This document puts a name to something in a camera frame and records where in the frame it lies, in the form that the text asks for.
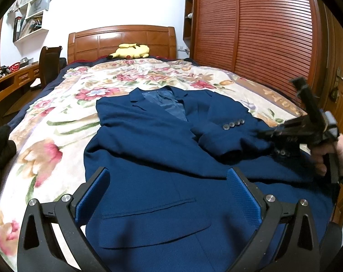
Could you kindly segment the person's right hand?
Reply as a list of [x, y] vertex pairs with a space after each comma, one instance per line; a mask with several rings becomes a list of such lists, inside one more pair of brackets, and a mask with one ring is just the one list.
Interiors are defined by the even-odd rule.
[[343, 134], [340, 134], [338, 140], [334, 143], [326, 143], [321, 146], [310, 146], [311, 159], [316, 167], [316, 171], [321, 176], [324, 176], [328, 167], [323, 158], [325, 155], [333, 155], [338, 159], [339, 175], [343, 177]]

